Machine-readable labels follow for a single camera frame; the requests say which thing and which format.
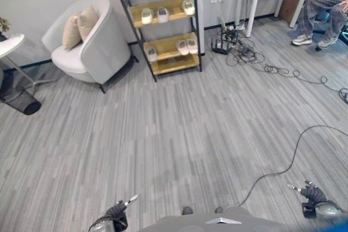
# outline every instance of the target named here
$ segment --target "white slipper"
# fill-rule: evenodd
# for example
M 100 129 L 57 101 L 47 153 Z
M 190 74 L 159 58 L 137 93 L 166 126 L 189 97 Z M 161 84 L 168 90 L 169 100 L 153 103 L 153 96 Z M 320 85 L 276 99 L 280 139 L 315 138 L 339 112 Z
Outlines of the white slipper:
M 189 49 L 190 54 L 198 54 L 198 44 L 197 40 L 194 38 L 187 39 L 187 47 Z
M 150 8 L 145 8 L 141 12 L 141 23 L 151 24 L 153 20 L 153 11 Z
M 181 55 L 188 55 L 190 53 L 185 40 L 179 40 L 176 42 L 176 49 L 178 49 Z
M 158 23 L 165 23 L 169 20 L 169 11 L 166 8 L 158 8 L 157 10 Z
M 156 48 L 153 46 L 149 47 L 148 50 L 146 50 L 146 56 L 149 62 L 155 62 L 157 61 L 157 51 Z
M 193 16 L 195 14 L 195 6 L 191 1 L 184 0 L 181 7 L 187 16 Z

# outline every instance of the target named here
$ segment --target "shoe rack shelf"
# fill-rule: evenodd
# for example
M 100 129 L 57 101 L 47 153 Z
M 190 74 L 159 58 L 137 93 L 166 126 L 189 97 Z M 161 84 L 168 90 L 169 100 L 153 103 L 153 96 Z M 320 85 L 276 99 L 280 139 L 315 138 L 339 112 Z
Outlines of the shoe rack shelf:
M 144 43 L 144 48 L 148 49 L 153 46 L 157 50 L 157 59 L 158 61 L 179 57 L 181 56 L 179 51 L 176 49 L 176 42 L 179 40 L 186 40 L 190 38 L 194 38 L 195 33 L 177 35 L 173 37 L 168 37 L 164 39 L 158 39 L 150 42 Z
M 202 72 L 197 0 L 190 0 L 194 4 L 196 10 L 195 14 L 192 16 L 186 15 L 182 10 L 183 1 L 184 0 L 164 0 L 132 6 L 131 0 L 121 0 L 123 9 L 127 15 L 137 42 L 140 45 L 142 54 L 145 57 L 154 81 L 157 81 L 157 75 L 159 74 L 170 73 L 195 66 L 199 66 L 199 69 Z M 170 16 L 168 23 L 175 20 L 190 19 L 192 33 L 154 41 L 146 41 L 142 30 L 151 25 L 160 26 L 157 18 L 157 9 L 159 7 L 165 7 L 169 11 Z M 141 23 L 141 13 L 145 8 L 152 9 L 154 13 L 152 23 L 149 25 L 143 25 Z M 176 48 L 176 42 L 178 40 L 187 40 L 190 38 L 197 38 L 198 54 L 181 56 Z M 151 46 L 155 47 L 157 50 L 158 60 L 155 62 L 149 62 L 147 59 L 146 50 Z
M 158 24 L 157 9 L 160 7 L 165 7 L 169 11 L 169 21 L 189 18 L 181 8 L 181 4 L 184 0 L 165 0 L 152 2 L 144 5 L 138 5 L 136 7 L 130 8 L 130 13 L 132 14 L 133 23 L 136 28 L 150 26 L 152 24 Z M 143 25 L 141 23 L 141 12 L 144 8 L 150 8 L 153 10 L 153 20 L 150 25 Z

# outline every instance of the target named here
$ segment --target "white sneaker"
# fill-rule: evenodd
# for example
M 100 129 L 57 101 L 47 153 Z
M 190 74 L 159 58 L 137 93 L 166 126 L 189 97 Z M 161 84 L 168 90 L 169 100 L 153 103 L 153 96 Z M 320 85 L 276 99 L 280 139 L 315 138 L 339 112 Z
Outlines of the white sneaker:
M 195 6 L 189 0 L 184 0 L 182 3 L 182 9 L 187 16 L 193 16 L 195 14 Z
M 153 46 L 149 47 L 149 49 L 146 50 L 146 55 L 149 62 L 157 61 L 157 51 Z
M 190 53 L 189 48 L 185 40 L 179 40 L 176 42 L 176 49 L 178 49 L 181 55 L 188 55 Z
M 150 8 L 145 8 L 141 12 L 141 23 L 151 24 L 153 20 L 153 11 Z
M 169 11 L 166 8 L 158 8 L 157 10 L 158 23 L 165 23 L 169 20 Z
M 192 39 L 187 39 L 187 47 L 189 49 L 190 54 L 198 54 L 198 44 L 197 40 L 192 38 Z
M 310 45 L 312 42 L 311 35 L 299 35 L 297 38 L 292 39 L 292 43 L 296 46 Z
M 329 47 L 329 45 L 336 43 L 336 41 L 337 41 L 337 37 L 325 37 L 323 40 L 321 40 L 318 43 L 318 47 L 321 49 L 325 49 Z

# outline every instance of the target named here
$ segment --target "black mesh wastebasket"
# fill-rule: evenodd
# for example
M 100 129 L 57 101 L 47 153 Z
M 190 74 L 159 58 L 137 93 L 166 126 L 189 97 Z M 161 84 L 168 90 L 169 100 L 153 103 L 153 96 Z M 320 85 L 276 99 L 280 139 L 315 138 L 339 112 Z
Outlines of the black mesh wastebasket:
M 36 113 L 41 107 L 41 103 L 34 96 L 19 86 L 11 89 L 1 98 L 4 103 L 26 115 Z

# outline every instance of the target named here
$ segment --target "gray pants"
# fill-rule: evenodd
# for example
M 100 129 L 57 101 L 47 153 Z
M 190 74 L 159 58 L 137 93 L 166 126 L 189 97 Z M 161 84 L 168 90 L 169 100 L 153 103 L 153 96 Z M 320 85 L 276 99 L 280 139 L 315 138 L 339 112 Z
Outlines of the gray pants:
M 307 0 L 299 16 L 297 31 L 300 34 L 311 35 L 313 33 L 315 17 L 321 11 L 326 10 L 330 12 L 330 20 L 325 36 L 338 37 L 342 27 L 348 19 L 348 15 L 342 12 L 343 6 L 338 5 L 342 1 L 343 0 Z

